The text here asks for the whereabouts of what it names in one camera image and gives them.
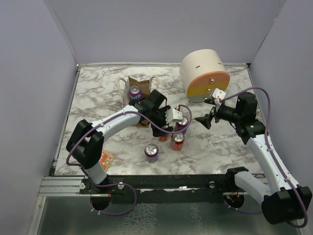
purple soda can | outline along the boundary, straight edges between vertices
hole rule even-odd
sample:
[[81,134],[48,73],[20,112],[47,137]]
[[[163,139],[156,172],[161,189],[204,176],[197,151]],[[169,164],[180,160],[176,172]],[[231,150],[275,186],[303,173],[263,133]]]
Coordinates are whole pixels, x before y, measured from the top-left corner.
[[155,163],[158,160],[158,147],[151,143],[145,147],[145,154],[149,163]]
[[131,99],[140,99],[141,94],[142,92],[139,86],[132,86],[129,90],[129,95],[131,96]]
[[182,121],[176,122],[175,131],[182,130],[183,128],[185,128],[187,126],[187,124],[188,124],[188,119],[185,116],[183,116]]

screw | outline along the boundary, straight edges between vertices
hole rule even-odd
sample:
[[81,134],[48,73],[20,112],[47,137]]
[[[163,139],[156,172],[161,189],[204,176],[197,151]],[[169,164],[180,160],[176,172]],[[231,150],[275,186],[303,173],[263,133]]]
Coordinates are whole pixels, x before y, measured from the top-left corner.
[[118,189],[122,190],[124,188],[124,185],[117,185]]
[[215,182],[214,181],[210,181],[209,182],[209,186],[210,186],[210,188],[215,188]]
[[81,183],[81,184],[79,185],[79,188],[80,188],[80,189],[85,189],[85,188],[86,188],[86,185],[85,185],[84,183]]

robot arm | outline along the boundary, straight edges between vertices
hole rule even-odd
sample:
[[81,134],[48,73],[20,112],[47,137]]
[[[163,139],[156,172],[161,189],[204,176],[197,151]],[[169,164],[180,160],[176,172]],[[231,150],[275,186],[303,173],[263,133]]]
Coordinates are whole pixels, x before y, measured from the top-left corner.
[[265,144],[265,126],[256,119],[255,95],[248,92],[238,95],[236,108],[228,107],[221,102],[225,95],[225,92],[215,89],[210,98],[205,100],[205,103],[214,105],[210,114],[197,117],[195,120],[207,129],[210,129],[213,118],[216,123],[221,119],[234,123],[236,133],[254,154],[268,181],[267,186],[250,174],[245,167],[237,167],[227,170],[227,187],[231,191],[242,188],[249,193],[261,205],[265,218],[271,224],[303,218],[303,211],[293,189],[283,177],[269,151],[275,154],[279,165],[296,187],[306,209],[309,207],[312,193],[308,187],[301,187],[293,178],[274,149],[269,136],[271,148],[268,149]]
[[[170,122],[182,120],[182,112],[173,108],[171,109],[169,105],[159,108],[164,100],[166,100],[164,95],[157,90],[153,90],[147,98],[132,100],[129,105],[109,117],[94,122],[81,120],[76,125],[67,143],[67,151],[70,152],[88,131],[91,131],[100,124],[97,130],[93,130],[87,136],[90,137],[89,141],[82,140],[77,148],[75,148],[72,155],[96,184],[101,183],[106,178],[107,174],[99,160],[103,143],[108,138],[128,126],[141,123],[143,118],[140,114],[143,114],[158,127],[166,131],[173,131],[173,127],[168,125]],[[154,137],[166,135],[154,126],[151,126],[151,128]]]

brown paper bag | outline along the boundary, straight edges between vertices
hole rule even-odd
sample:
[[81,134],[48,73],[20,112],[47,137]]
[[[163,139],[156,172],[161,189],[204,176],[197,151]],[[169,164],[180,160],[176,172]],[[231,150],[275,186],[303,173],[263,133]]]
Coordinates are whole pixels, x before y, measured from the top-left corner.
[[[137,81],[136,79],[128,76],[128,80],[126,81],[124,78],[119,78],[117,80],[117,88],[119,90],[119,92],[121,93],[122,96],[122,106],[125,107],[131,100],[130,95],[129,95],[129,90],[132,86],[139,86],[139,88],[141,89],[142,95],[141,97],[146,98],[150,92],[151,92],[151,84],[152,84],[152,80],[156,79],[156,90],[158,89],[158,86],[160,84],[159,79],[156,76],[152,76],[149,80],[143,80],[143,81]],[[119,82],[120,81],[124,81],[125,82],[125,87],[124,87],[124,91],[122,91]],[[144,120],[142,122],[143,125],[146,125],[146,127],[148,127],[148,121]]]

white wall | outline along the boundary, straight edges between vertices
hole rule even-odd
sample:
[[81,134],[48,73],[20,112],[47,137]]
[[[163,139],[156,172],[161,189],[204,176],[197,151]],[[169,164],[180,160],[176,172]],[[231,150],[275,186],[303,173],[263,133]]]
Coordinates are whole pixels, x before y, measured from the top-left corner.
[[76,62],[42,0],[0,7],[0,233],[27,233],[48,174]]
[[203,48],[216,50],[227,63],[250,63],[285,2],[47,1],[63,25],[79,64],[181,62],[187,54]]
[[[277,152],[299,183],[309,186],[311,190],[312,12],[312,0],[288,0],[250,67],[254,85],[265,88],[271,97],[269,129]],[[265,111],[266,98],[262,94],[260,98]],[[313,205],[309,207],[309,223],[313,228]]]

